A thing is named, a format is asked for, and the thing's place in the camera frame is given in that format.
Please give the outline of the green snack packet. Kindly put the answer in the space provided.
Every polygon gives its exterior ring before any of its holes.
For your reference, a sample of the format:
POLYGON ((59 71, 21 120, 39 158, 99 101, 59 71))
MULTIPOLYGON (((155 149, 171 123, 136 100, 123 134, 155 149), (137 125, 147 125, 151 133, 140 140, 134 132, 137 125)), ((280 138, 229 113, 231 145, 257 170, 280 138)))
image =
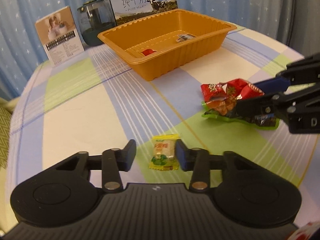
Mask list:
POLYGON ((216 110, 210 109, 205 102, 202 102, 202 107, 204 108, 204 113, 202 114, 203 118, 209 118, 221 122, 238 122, 244 125, 248 125, 253 128, 257 128, 263 131, 273 131, 279 127, 280 120, 275 118, 274 116, 271 117, 242 117, 239 115, 234 115, 234 111, 231 110, 226 116, 220 115, 216 110))

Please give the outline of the yellow green candy packet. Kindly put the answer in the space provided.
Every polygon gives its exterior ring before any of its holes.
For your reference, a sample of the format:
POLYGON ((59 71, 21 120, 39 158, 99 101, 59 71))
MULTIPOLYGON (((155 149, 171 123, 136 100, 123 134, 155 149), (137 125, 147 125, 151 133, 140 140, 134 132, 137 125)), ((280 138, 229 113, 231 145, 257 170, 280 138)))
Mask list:
POLYGON ((153 154, 149 169, 159 171, 178 170, 179 163, 175 155, 178 134, 158 135, 152 138, 153 154))

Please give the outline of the red snack wrapper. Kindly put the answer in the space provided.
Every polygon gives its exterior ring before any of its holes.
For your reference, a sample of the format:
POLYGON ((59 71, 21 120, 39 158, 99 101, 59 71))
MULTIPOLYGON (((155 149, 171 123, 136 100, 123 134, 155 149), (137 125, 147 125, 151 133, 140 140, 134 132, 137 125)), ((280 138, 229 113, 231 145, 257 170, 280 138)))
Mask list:
POLYGON ((260 88, 243 79, 202 84, 200 88, 204 99, 204 108, 209 111, 213 110, 221 116, 230 113, 239 100, 265 95, 260 88))

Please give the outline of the plaid tablecloth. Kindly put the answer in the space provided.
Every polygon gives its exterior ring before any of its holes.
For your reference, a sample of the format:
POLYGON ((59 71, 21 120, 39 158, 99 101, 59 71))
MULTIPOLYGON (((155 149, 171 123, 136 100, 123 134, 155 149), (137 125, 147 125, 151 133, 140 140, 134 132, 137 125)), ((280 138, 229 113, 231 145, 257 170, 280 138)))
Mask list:
POLYGON ((261 131, 203 115, 200 86, 242 78, 269 79, 300 53, 251 29, 238 27, 222 46, 153 81, 145 81, 105 45, 59 66, 39 64, 10 124, 9 159, 1 172, 1 229, 16 218, 10 207, 20 182, 79 151, 101 154, 130 139, 137 154, 124 183, 189 183, 190 173, 149 169, 152 138, 178 134, 190 147, 212 154, 234 151, 298 186, 298 226, 319 220, 319 136, 290 134, 280 123, 261 131))

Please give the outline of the blue star curtain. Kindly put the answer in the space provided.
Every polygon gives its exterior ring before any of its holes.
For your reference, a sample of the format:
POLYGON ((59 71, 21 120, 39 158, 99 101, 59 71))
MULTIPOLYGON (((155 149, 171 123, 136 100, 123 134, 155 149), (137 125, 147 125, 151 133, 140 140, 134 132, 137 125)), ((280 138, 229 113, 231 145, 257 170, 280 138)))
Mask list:
MULTIPOLYGON (((65 6, 89 0, 1 0, 1 97, 20 96, 46 61, 35 22, 65 6)), ((309 56, 319 52, 319 0, 177 0, 200 12, 256 30, 309 56)))

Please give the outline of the dark wrapped candy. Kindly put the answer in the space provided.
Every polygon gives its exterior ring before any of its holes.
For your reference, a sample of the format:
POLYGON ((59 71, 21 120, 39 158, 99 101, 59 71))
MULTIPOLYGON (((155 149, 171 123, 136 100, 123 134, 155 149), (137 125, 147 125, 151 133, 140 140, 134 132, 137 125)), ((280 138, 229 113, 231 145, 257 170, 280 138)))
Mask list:
POLYGON ((177 36, 176 42, 181 43, 181 42, 184 42, 184 41, 187 41, 187 40, 191 40, 193 38, 195 38, 195 36, 191 35, 191 34, 179 34, 177 36))

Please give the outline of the small red candy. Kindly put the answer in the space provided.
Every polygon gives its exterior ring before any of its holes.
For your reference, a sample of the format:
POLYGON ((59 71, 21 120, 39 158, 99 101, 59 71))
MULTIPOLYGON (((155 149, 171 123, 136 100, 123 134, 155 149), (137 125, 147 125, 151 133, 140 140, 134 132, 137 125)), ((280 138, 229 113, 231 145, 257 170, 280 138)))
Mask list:
POLYGON ((148 56, 150 54, 153 54, 155 53, 156 51, 151 49, 151 48, 147 48, 147 49, 144 49, 141 53, 144 55, 144 56, 148 56))

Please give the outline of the green zigzag cushion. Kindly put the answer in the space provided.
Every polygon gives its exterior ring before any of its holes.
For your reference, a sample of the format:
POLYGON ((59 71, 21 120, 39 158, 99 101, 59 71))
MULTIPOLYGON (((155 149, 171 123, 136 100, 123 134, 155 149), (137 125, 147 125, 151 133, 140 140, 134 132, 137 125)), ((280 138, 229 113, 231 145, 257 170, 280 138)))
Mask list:
POLYGON ((0 111, 0 165, 6 169, 9 153, 9 133, 10 133, 11 114, 1 107, 0 111))

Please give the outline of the orange plastic tray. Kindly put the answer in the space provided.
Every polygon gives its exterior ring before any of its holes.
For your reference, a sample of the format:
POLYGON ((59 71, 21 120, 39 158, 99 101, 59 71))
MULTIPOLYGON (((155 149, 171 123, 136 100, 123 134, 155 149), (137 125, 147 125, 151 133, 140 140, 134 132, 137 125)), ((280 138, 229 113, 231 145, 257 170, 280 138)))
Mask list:
POLYGON ((219 49, 236 25, 193 11, 175 9, 140 18, 98 34, 144 80, 161 75, 219 49), (195 38, 176 42, 179 34, 195 38), (156 52, 144 56, 151 48, 156 52))

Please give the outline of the small white product box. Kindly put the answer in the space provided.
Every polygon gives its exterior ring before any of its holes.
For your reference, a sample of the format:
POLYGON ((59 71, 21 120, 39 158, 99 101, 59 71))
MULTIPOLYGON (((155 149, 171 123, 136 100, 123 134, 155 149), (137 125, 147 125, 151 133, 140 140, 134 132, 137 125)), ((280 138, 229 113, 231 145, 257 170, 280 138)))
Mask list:
POLYGON ((35 29, 53 65, 61 64, 84 52, 69 6, 37 20, 35 29))

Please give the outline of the dark green glass jar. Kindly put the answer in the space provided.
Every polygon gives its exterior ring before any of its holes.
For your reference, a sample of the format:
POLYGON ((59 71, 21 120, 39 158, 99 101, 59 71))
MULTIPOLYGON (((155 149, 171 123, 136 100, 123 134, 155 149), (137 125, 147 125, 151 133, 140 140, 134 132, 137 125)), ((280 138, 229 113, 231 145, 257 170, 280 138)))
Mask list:
POLYGON ((103 42, 98 34, 116 26, 116 20, 109 2, 91 0, 77 9, 80 32, 84 42, 91 47, 103 42))

